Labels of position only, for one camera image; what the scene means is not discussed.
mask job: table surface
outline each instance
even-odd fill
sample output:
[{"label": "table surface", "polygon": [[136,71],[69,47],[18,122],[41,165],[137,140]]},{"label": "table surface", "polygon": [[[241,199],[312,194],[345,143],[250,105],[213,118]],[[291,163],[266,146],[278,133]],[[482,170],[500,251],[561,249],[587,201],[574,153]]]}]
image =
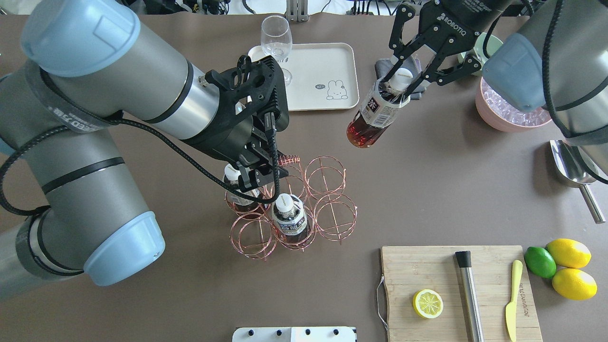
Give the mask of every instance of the table surface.
[{"label": "table surface", "polygon": [[[203,70],[234,67],[259,44],[264,16],[148,16],[142,21]],[[0,74],[25,60],[18,39],[26,17],[0,16]],[[525,18],[504,18],[506,38]],[[292,25],[295,43],[344,42],[354,49],[359,92],[375,79],[373,63],[390,56],[392,18],[314,15]],[[416,20],[405,37],[416,32]],[[87,276],[50,284],[0,303],[2,341],[230,341],[236,327],[356,326],[359,341],[384,341],[375,286],[384,245],[544,246],[568,237],[593,259],[585,271],[599,290],[569,301],[550,283],[531,285],[545,341],[605,340],[608,333],[606,225],[594,224],[581,194],[562,185],[548,152],[554,125],[502,133],[474,105],[478,78],[429,88],[371,148],[350,145],[345,129],[357,109],[295,112],[278,136],[280,150],[304,161],[323,155],[347,168],[359,208],[354,234],[339,245],[317,239],[305,253],[277,248],[266,262],[249,260],[229,243],[235,216],[224,192],[156,138],[112,128],[125,161],[167,243],[164,255],[109,287]],[[186,147],[220,174],[223,163]],[[44,197],[20,161],[7,177],[7,196],[33,208]],[[608,210],[608,191],[593,184]],[[22,217],[0,212],[2,231]]]}]

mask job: white bottle cap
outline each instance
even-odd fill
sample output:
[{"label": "white bottle cap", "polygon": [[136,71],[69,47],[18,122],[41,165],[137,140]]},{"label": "white bottle cap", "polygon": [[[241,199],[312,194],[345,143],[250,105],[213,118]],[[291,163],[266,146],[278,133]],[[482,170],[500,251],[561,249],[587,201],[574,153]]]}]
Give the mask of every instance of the white bottle cap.
[{"label": "white bottle cap", "polygon": [[290,194],[280,194],[274,201],[274,205],[280,212],[289,212],[294,207],[294,199],[291,198]]},{"label": "white bottle cap", "polygon": [[229,181],[234,182],[238,181],[238,177],[241,175],[241,172],[232,167],[232,165],[228,164],[224,168],[224,175]]},{"label": "white bottle cap", "polygon": [[406,68],[399,68],[393,77],[389,80],[391,88],[397,91],[403,91],[410,85],[413,80],[412,72]]}]

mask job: yellow lemon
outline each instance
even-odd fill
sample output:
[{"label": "yellow lemon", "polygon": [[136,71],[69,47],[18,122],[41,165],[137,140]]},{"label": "yellow lemon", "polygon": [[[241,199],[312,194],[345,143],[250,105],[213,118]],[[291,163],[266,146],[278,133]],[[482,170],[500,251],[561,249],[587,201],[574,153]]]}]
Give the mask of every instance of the yellow lemon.
[{"label": "yellow lemon", "polygon": [[414,311],[424,318],[436,318],[443,312],[441,296],[428,288],[416,292],[412,304]]},{"label": "yellow lemon", "polygon": [[589,299],[598,291],[595,279],[575,268],[563,268],[555,272],[551,283],[560,295],[575,301]]},{"label": "yellow lemon", "polygon": [[555,263],[564,267],[582,268],[591,260],[587,246],[570,239],[557,239],[547,244],[547,251]]}]

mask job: lemon slice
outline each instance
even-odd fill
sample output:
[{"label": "lemon slice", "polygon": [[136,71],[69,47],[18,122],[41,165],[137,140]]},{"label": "lemon slice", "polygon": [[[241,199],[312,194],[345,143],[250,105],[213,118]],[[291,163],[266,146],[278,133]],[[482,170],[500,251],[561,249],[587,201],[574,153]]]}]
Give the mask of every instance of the lemon slice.
[{"label": "lemon slice", "polygon": [[443,312],[441,296],[428,288],[416,292],[412,305],[414,311],[424,318],[437,318]]}]

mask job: light blue joint cap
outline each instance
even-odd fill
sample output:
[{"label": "light blue joint cap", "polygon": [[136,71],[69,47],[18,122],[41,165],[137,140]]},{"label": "light blue joint cap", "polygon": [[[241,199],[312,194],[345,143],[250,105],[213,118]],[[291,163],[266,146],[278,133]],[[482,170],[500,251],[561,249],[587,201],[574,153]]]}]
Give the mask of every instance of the light blue joint cap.
[{"label": "light blue joint cap", "polygon": [[542,60],[532,43],[514,33],[483,65],[483,78],[513,107],[530,112],[545,104]]},{"label": "light blue joint cap", "polygon": [[78,77],[124,56],[140,29],[137,15],[114,0],[43,0],[27,20],[21,48],[48,73]]},{"label": "light blue joint cap", "polygon": [[0,138],[0,152],[4,153],[7,156],[10,156],[15,152],[15,150],[6,142],[4,142],[2,138]]},{"label": "light blue joint cap", "polygon": [[153,263],[165,250],[154,213],[144,212],[108,237],[85,262],[98,286],[115,284]]}]

